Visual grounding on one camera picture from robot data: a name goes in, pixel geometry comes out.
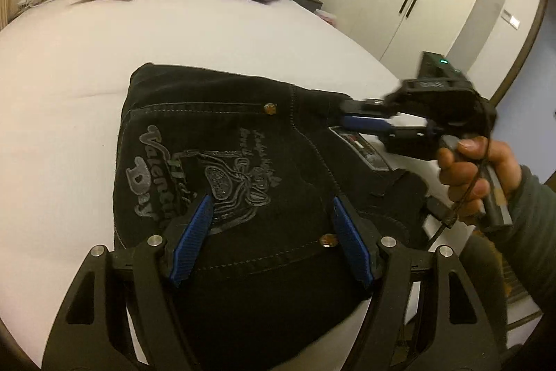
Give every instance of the graphic print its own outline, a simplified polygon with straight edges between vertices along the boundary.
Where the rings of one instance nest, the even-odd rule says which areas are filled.
[[[139,139],[145,145],[147,160],[135,157],[136,166],[126,169],[126,176],[130,190],[138,197],[135,213],[140,217],[160,221],[162,217],[169,220],[183,214],[195,198],[194,190],[208,184],[215,199],[208,234],[218,234],[251,220],[260,207],[271,203],[269,191],[281,181],[266,153],[265,135],[257,130],[240,129],[239,149],[234,151],[184,150],[171,154],[153,125]],[[163,216],[152,207],[152,183],[157,186]]]

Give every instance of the gray sleeve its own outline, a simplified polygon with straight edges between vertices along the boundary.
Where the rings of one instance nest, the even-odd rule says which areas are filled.
[[[556,296],[556,193],[529,168],[522,170],[522,183],[509,204],[513,227],[487,237],[546,313],[554,309]]]

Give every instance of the black cable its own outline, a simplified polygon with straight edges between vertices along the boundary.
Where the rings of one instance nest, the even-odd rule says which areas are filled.
[[[452,205],[451,208],[451,218],[453,218],[454,216],[457,217],[459,210],[461,209],[461,207],[463,206],[463,204],[465,203],[467,197],[469,196],[469,194],[471,193],[471,191],[473,190],[473,188],[475,187],[475,184],[477,183],[477,181],[479,180],[481,174],[483,173],[483,170],[485,169],[485,167],[488,165],[488,155],[490,154],[490,145],[492,142],[492,125],[490,124],[490,117],[488,116],[488,111],[487,108],[485,107],[485,100],[482,97],[478,97],[479,98],[479,104],[481,105],[481,108],[483,110],[483,113],[485,115],[485,124],[486,124],[486,152],[485,155],[483,156],[483,158],[481,159],[479,165],[477,166],[477,173],[475,174],[475,176],[473,177],[473,179],[471,180],[471,183],[469,184],[469,187],[467,188],[467,190],[465,191],[465,193],[463,194],[463,196]],[[446,229],[446,225],[442,224],[438,230],[435,232],[435,234],[433,235],[433,237],[429,240],[429,242],[426,245],[426,249],[429,250],[434,242],[436,242],[436,240],[438,239],[438,237],[442,234],[442,232]]]
[[[522,317],[522,319],[519,319],[513,323],[510,323],[506,326],[506,331],[511,331],[514,329],[517,329],[518,327],[521,327],[522,325],[526,325],[527,323],[530,323],[533,319],[537,319],[538,317],[541,317],[543,315],[543,312],[541,312],[540,310],[538,310],[537,312],[531,313],[530,315],[527,315],[525,317]]]

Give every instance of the bed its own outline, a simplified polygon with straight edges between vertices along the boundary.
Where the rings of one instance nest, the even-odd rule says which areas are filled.
[[[0,59],[0,313],[36,363],[83,257],[112,245],[116,138],[135,69],[198,66],[355,99],[381,97],[398,83],[292,0],[52,0],[0,32]],[[432,163],[387,160],[444,196]],[[467,236],[458,225],[439,241],[460,251]],[[339,369],[364,313],[365,303],[279,369]]]

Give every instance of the hand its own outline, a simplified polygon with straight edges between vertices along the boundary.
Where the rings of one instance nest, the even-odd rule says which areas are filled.
[[[478,160],[483,158],[487,151],[486,143],[487,139],[485,137],[461,140],[458,144],[458,151],[466,157]],[[457,202],[467,191],[478,168],[471,162],[455,162],[454,154],[447,148],[438,150],[437,159],[438,166],[441,169],[440,182],[450,186],[448,197],[450,200]],[[521,183],[521,167],[515,160],[508,144],[504,142],[491,141],[488,159],[494,167],[506,198],[509,200]],[[473,216],[480,210],[480,200],[489,192],[490,185],[488,181],[479,178],[458,211],[459,220],[467,225],[474,225],[476,219]]]

